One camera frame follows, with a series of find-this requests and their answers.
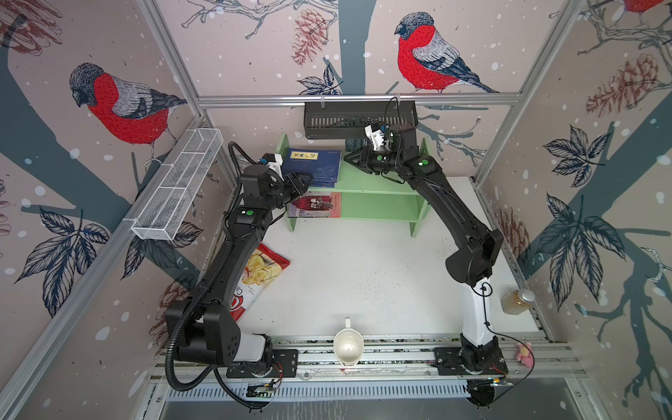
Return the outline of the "pink red illustrated book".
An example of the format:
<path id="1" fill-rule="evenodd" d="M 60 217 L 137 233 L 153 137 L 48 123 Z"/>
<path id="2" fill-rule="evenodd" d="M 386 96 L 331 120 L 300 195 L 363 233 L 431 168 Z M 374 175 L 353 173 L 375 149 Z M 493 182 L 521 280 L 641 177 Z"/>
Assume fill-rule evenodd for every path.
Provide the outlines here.
<path id="1" fill-rule="evenodd" d="M 341 193 L 308 192 L 288 205 L 292 219 L 341 218 Z"/>

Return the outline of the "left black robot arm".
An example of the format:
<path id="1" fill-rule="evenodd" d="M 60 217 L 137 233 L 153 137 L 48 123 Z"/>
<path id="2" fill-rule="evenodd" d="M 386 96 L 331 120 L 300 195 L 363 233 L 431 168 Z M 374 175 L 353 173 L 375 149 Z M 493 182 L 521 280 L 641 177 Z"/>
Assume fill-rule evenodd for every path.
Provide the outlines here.
<path id="1" fill-rule="evenodd" d="M 244 334 L 231 315 L 231 304 L 248 261 L 273 224 L 273 211 L 304 195 L 312 179 L 305 173 L 281 176 L 264 164 L 243 170 L 225 217 L 222 248 L 199 285 L 166 310 L 167 369 L 175 362 L 209 368 L 235 363 L 251 363 L 263 371 L 271 368 L 270 340 L 263 334 Z"/>

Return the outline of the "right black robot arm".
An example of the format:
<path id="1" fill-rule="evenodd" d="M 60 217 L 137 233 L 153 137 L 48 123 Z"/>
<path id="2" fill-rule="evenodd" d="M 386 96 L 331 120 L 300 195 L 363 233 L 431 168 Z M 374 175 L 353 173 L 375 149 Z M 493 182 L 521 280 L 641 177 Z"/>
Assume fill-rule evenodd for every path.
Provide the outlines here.
<path id="1" fill-rule="evenodd" d="M 364 131 L 367 143 L 346 155 L 345 161 L 368 174 L 395 173 L 397 183 L 408 184 L 432 207 L 457 247 L 446 258 L 446 270 L 462 290 L 463 347 L 483 351 L 494 348 L 485 287 L 501 251 L 502 232 L 481 222 L 460 199 L 441 165 L 419 149 L 412 125 L 374 122 Z"/>

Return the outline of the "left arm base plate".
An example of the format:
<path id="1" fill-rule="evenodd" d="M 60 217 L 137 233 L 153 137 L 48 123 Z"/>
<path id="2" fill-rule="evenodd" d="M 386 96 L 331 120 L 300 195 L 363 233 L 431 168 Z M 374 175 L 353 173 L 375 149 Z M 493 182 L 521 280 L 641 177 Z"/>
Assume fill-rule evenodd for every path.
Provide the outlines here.
<path id="1" fill-rule="evenodd" d="M 299 365 L 299 351 L 280 349 L 273 351 L 271 364 L 261 362 L 239 362 L 227 367 L 227 379 L 267 380 L 295 378 Z"/>

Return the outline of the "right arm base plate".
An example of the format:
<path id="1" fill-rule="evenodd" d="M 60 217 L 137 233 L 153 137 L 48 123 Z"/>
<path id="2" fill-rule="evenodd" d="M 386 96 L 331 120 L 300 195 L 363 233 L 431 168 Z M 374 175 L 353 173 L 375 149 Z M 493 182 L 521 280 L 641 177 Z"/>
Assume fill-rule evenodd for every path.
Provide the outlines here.
<path id="1" fill-rule="evenodd" d="M 499 348 L 434 348 L 433 354 L 432 366 L 440 376 L 506 376 L 509 373 Z"/>

